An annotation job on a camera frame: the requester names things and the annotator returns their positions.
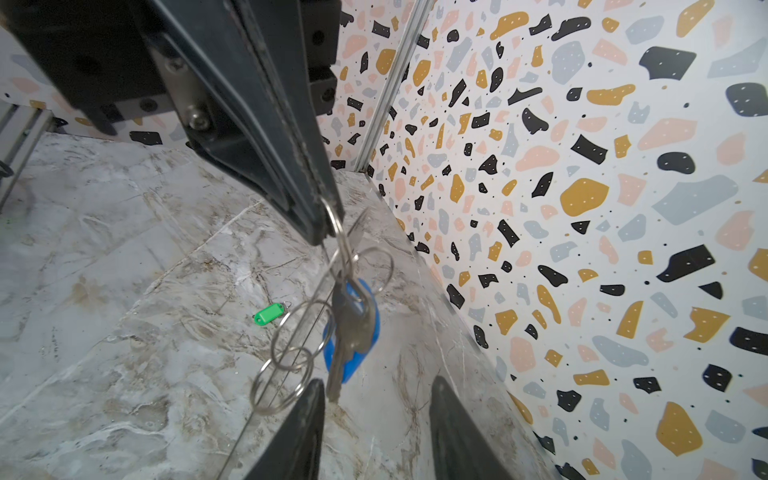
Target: silver key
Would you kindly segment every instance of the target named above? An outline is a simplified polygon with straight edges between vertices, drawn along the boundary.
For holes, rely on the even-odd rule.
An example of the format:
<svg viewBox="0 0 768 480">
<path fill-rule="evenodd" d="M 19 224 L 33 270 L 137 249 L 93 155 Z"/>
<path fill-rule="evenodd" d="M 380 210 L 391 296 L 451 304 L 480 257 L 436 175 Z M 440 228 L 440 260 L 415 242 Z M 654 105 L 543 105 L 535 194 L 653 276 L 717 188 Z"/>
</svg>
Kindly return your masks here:
<svg viewBox="0 0 768 480">
<path fill-rule="evenodd" d="M 364 292 L 355 280 L 353 289 Z M 363 301 L 356 302 L 344 293 L 340 282 L 333 286 L 331 308 L 336 321 L 336 348 L 328 375 L 328 400 L 338 402 L 344 379 L 344 366 L 355 353 L 367 353 L 371 349 L 373 332 L 376 329 L 376 308 L 372 297 L 364 292 Z"/>
</svg>

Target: terrazzo patterned wallpaper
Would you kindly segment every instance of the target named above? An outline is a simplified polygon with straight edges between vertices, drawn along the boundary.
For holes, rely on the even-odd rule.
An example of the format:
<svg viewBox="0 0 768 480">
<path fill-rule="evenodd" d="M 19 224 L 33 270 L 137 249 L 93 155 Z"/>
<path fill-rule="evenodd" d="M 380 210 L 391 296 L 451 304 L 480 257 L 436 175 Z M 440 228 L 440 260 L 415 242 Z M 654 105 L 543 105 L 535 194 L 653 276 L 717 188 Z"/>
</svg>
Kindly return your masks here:
<svg viewBox="0 0 768 480">
<path fill-rule="evenodd" d="M 438 0 L 368 174 L 565 478 L 768 478 L 768 5 Z"/>
<path fill-rule="evenodd" d="M 351 167 L 354 163 L 351 160 L 362 143 L 366 123 L 373 115 L 413 5 L 413 1 L 406 0 L 342 0 L 339 52 L 336 65 L 331 67 L 339 79 L 336 105 L 331 115 L 317 118 L 328 158 L 335 168 L 345 168 L 347 163 Z M 3 28 L 0 71 L 3 100 L 52 110 L 66 133 L 179 148 L 187 142 L 176 112 L 116 124 L 116 137 L 102 134 L 67 103 L 13 35 Z"/>
</svg>

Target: green plastic tag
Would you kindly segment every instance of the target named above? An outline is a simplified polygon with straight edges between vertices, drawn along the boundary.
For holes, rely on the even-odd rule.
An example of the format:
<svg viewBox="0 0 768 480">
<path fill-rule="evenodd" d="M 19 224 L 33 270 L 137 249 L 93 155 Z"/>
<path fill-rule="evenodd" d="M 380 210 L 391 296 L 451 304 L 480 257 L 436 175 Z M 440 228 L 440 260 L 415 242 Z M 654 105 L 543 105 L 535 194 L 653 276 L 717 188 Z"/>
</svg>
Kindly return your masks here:
<svg viewBox="0 0 768 480">
<path fill-rule="evenodd" d="M 282 316 L 285 312 L 286 309 L 282 303 L 273 303 L 254 315 L 253 321 L 261 326 L 265 326 L 277 317 Z"/>
</svg>

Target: patterned backdrop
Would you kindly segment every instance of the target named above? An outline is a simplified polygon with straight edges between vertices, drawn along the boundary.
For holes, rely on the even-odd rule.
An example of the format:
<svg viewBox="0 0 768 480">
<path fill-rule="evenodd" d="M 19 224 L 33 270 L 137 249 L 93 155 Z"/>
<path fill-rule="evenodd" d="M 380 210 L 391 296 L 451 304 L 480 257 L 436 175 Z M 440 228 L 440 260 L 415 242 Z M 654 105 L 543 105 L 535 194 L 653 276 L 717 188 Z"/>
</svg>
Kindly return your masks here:
<svg viewBox="0 0 768 480">
<path fill-rule="evenodd" d="M 767 32 L 759 0 L 423 29 L 368 173 L 565 478 L 768 478 Z"/>
<path fill-rule="evenodd" d="M 328 158 L 335 168 L 354 164 L 413 5 L 413 1 L 406 0 L 342 1 L 339 50 L 336 65 L 331 67 L 339 79 L 336 105 L 331 115 L 317 118 L 326 139 Z M 67 103 L 24 48 L 3 28 L 0 28 L 0 66 L 2 99 L 52 110 L 54 116 L 61 119 L 66 133 L 185 147 L 187 135 L 179 125 L 176 112 L 115 124 L 118 130 L 115 137 L 102 134 L 85 115 Z"/>
</svg>

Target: blue key fob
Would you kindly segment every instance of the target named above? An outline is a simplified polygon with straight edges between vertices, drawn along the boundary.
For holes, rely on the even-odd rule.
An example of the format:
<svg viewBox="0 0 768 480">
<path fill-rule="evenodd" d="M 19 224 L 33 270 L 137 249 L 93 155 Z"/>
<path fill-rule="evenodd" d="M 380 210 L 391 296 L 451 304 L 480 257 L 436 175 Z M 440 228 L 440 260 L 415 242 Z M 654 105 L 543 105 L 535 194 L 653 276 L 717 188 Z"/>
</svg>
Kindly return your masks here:
<svg viewBox="0 0 768 480">
<path fill-rule="evenodd" d="M 379 331 L 381 330 L 381 320 L 379 318 L 379 306 L 376 304 L 376 298 L 373 296 L 373 292 L 371 292 L 370 287 L 368 284 L 360 279 L 360 283 L 362 286 L 368 290 L 369 293 L 371 293 L 371 298 L 373 299 L 373 308 L 376 309 L 376 327 L 373 330 L 373 339 L 371 340 L 371 349 L 376 344 L 376 340 L 379 339 Z M 346 291 L 352 296 L 355 296 L 355 292 L 352 289 L 352 287 L 349 285 L 349 283 L 346 284 Z M 326 328 L 323 330 L 323 337 L 328 333 L 328 326 L 326 325 Z M 333 360 L 333 351 L 334 351 L 334 343 L 333 343 L 334 337 L 331 337 L 331 340 L 328 341 L 328 345 L 326 345 L 326 348 L 323 349 L 323 358 L 326 360 L 326 368 L 328 371 L 331 370 L 331 361 Z M 344 378 L 342 379 L 341 383 L 346 383 L 347 380 L 349 380 L 355 370 L 357 370 L 357 367 L 360 366 L 362 361 L 366 358 L 366 355 L 368 353 L 357 353 L 355 352 L 354 356 L 350 361 L 348 361 L 346 364 L 344 364 Z"/>
</svg>

